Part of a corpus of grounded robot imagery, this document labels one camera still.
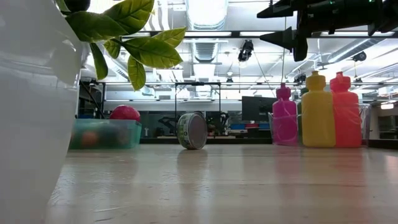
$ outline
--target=white vase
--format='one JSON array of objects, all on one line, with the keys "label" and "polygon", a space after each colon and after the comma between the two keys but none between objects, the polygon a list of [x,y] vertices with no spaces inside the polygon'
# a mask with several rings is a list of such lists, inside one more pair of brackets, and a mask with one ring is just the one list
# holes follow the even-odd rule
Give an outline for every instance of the white vase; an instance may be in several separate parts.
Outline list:
[{"label": "white vase", "polygon": [[41,223],[68,149],[80,55],[52,0],[0,0],[1,223]]}]

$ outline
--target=table surface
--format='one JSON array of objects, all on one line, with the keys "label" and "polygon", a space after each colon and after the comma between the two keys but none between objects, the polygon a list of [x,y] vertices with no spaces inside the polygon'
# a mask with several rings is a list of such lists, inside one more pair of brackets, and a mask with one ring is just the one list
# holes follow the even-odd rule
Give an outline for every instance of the table surface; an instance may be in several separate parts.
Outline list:
[{"label": "table surface", "polygon": [[398,223],[398,151],[141,145],[69,152],[45,223]]}]

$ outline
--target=pink ball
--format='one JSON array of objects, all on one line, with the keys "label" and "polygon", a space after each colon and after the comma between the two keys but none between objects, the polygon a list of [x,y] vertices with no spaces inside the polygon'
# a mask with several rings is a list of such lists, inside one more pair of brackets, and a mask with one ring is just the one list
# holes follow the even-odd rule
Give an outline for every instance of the pink ball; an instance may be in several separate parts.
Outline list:
[{"label": "pink ball", "polygon": [[111,113],[110,119],[131,119],[131,120],[140,120],[139,112],[134,109],[132,106],[120,105],[117,106]]}]

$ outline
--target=plastic squeeze bottle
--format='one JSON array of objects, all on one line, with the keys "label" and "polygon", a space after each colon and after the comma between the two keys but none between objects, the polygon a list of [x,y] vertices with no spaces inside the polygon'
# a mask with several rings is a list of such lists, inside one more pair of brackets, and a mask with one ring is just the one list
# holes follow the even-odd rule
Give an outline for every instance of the plastic squeeze bottle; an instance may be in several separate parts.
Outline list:
[{"label": "plastic squeeze bottle", "polygon": [[309,92],[302,97],[303,143],[308,147],[333,147],[336,144],[333,97],[323,91],[325,77],[314,71],[305,83]]},{"label": "plastic squeeze bottle", "polygon": [[361,116],[358,95],[349,92],[351,79],[338,72],[330,80],[335,115],[336,147],[360,147],[362,143]]},{"label": "plastic squeeze bottle", "polygon": [[[308,88],[302,88],[300,90],[301,97],[308,93]],[[302,121],[302,105],[301,101],[297,104],[297,126],[298,126],[298,142],[303,144],[303,121]]]},{"label": "plastic squeeze bottle", "polygon": [[276,90],[278,101],[272,105],[272,137],[275,144],[297,144],[297,107],[295,102],[289,100],[290,93],[285,83],[281,83]]}]

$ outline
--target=yellow bottle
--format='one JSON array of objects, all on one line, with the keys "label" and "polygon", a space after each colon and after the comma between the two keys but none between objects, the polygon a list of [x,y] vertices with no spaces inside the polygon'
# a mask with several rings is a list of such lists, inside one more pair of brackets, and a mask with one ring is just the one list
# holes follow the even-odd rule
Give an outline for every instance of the yellow bottle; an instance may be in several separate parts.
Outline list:
[{"label": "yellow bottle", "polygon": [[336,144],[333,98],[323,91],[325,77],[318,71],[305,80],[310,90],[302,97],[303,143],[308,147],[333,147]]}]

